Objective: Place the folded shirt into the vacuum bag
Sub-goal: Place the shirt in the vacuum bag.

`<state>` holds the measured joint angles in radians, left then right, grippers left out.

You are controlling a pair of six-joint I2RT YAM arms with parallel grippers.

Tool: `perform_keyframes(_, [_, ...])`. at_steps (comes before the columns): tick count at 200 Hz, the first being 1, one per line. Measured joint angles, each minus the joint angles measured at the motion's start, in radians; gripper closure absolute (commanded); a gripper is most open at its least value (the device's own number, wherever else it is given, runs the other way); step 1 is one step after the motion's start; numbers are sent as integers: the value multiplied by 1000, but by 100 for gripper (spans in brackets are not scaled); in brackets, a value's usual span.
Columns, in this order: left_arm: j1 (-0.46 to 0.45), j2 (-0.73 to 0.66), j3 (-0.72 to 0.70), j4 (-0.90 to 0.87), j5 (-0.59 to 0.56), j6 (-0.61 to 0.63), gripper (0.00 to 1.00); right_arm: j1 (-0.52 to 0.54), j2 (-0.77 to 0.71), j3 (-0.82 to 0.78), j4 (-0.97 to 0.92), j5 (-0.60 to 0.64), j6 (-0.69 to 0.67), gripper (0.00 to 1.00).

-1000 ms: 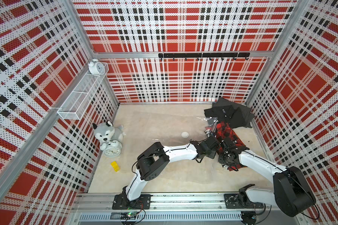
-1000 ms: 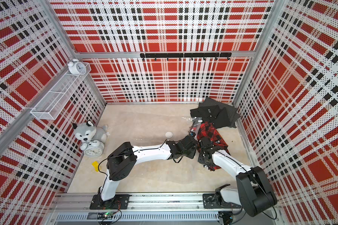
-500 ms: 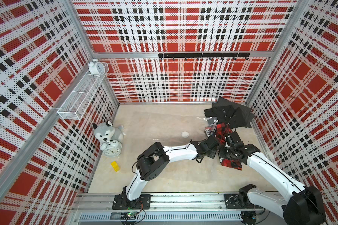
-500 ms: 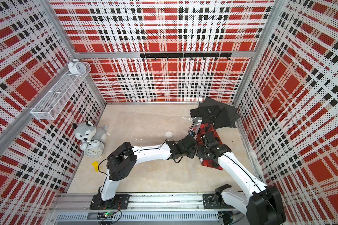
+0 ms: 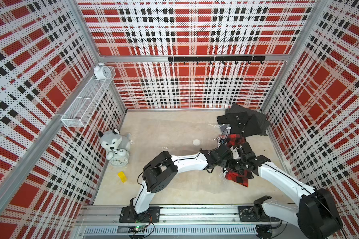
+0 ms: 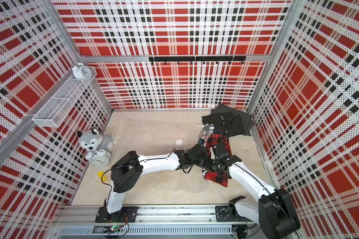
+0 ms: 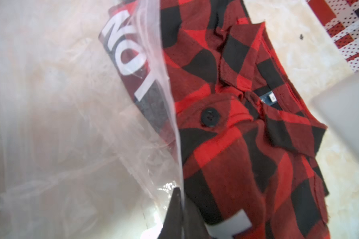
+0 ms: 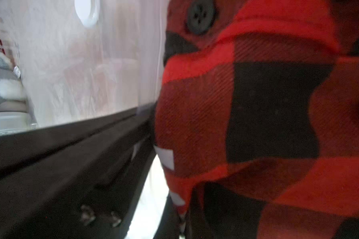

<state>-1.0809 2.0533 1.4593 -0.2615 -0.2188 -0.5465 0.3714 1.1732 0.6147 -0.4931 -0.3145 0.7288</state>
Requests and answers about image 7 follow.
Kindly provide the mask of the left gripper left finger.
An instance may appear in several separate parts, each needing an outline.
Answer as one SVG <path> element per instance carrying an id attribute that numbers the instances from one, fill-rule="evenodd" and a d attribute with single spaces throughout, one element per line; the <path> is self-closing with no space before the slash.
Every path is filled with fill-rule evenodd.
<path id="1" fill-rule="evenodd" d="M 183 212 L 180 188 L 175 188 L 158 239 L 182 239 Z"/>

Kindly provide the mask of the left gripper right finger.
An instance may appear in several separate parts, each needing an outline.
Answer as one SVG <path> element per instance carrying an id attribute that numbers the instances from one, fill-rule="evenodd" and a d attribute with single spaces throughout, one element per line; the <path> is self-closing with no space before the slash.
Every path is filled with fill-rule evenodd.
<path id="1" fill-rule="evenodd" d="M 188 197 L 183 209 L 183 230 L 185 239 L 211 239 L 198 207 Z"/>

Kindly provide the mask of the red black plaid shirt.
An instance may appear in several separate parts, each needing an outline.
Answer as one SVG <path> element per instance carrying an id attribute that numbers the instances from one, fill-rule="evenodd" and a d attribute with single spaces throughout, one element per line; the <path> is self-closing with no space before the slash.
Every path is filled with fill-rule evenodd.
<path id="1" fill-rule="evenodd" d="M 184 194 L 211 239 L 328 239 L 326 126 L 243 1 L 159 1 Z"/>

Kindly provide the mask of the clear vacuum bag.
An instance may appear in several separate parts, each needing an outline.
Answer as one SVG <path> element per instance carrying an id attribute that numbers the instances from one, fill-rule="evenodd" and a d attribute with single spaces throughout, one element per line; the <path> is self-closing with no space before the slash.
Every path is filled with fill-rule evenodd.
<path id="1" fill-rule="evenodd" d="M 182 187 L 159 1 L 0 1 L 0 239 L 156 239 Z"/>

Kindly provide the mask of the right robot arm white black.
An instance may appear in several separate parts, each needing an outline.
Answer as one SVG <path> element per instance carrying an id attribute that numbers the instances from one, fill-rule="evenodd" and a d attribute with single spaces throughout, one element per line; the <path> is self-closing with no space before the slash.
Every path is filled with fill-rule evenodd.
<path id="1" fill-rule="evenodd" d="M 359 162 L 359 71 L 315 96 L 312 105 Z"/>

